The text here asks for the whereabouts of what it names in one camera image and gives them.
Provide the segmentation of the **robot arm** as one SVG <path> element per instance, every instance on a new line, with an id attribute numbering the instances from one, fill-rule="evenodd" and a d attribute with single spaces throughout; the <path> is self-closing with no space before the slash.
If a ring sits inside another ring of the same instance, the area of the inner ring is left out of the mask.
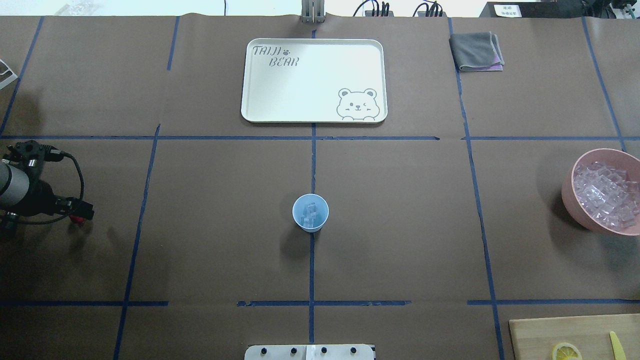
<path id="1" fill-rule="evenodd" d="M 26 170 L 6 161 L 1 164 L 1 217 L 9 223 L 25 225 L 46 225 L 66 218 L 91 221 L 95 216 L 93 205 L 83 200 L 85 181 L 75 157 L 68 156 L 74 163 L 80 183 L 78 197 L 62 197 L 38 177 L 30 178 Z"/>

